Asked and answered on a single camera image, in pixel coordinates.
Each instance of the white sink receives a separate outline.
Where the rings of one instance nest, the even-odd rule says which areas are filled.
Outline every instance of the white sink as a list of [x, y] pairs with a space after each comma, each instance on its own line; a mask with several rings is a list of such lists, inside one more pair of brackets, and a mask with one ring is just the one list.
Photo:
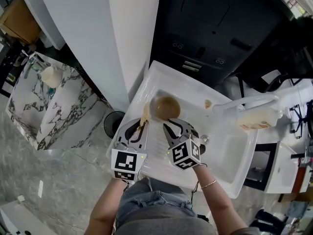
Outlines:
[[[209, 143], [206, 152], [201, 155], [201, 162], [208, 165], [208, 169], [228, 196], [236, 198], [251, 164], [258, 132], [245, 132], [233, 123], [219, 126], [212, 107], [205, 109], [204, 101], [209, 99], [214, 105], [231, 100], [201, 82], [156, 61], [151, 64], [121, 126], [134, 118], [140, 118], [145, 103], [162, 94], [170, 94], [179, 102], [181, 107], [179, 118], [193, 125], [199, 136], [209, 136]], [[169, 145], [163, 132], [163, 123], [165, 122], [157, 119], [149, 122], [147, 159], [141, 172], [173, 185], [193, 189], [197, 183], [193, 169], [182, 171], [172, 166], [168, 159]], [[175, 128], [174, 125], [168, 122], [167, 124]], [[111, 157], [113, 141], [107, 151], [108, 158]]]

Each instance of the marble table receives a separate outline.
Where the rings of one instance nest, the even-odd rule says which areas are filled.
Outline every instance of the marble table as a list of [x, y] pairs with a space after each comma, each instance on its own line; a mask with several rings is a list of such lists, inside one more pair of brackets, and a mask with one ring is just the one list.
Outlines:
[[11, 93], [6, 113], [37, 150], [89, 145], [106, 106], [75, 68], [37, 53], [60, 69], [61, 84], [55, 91], [27, 63]]

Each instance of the white cup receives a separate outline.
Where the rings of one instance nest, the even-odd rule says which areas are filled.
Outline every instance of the white cup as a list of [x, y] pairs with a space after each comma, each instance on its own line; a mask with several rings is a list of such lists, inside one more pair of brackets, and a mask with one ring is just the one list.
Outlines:
[[62, 72], [49, 66], [41, 73], [41, 79], [51, 88], [57, 88], [62, 81]]

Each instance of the blue denim shorts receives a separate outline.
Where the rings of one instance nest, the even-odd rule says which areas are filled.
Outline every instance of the blue denim shorts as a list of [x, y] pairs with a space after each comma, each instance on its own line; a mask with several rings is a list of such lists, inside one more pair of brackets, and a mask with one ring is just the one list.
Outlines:
[[190, 217], [197, 217], [186, 194], [177, 186], [153, 179], [144, 178], [137, 181], [123, 194], [117, 215], [117, 228], [128, 215], [145, 206], [171, 205], [182, 208]]

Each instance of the forearm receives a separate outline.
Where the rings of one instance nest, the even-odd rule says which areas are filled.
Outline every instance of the forearm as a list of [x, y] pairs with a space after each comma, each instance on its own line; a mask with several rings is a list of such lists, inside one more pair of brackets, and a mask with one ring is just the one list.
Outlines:
[[113, 220], [114, 222], [125, 187], [125, 182], [120, 179], [112, 178], [93, 208], [90, 219], [96, 219], [99, 221]]
[[[215, 180], [205, 166], [198, 165], [193, 168], [201, 187]], [[204, 188], [203, 194], [220, 234], [228, 235], [236, 230], [247, 227], [236, 213], [231, 200], [218, 182]]]

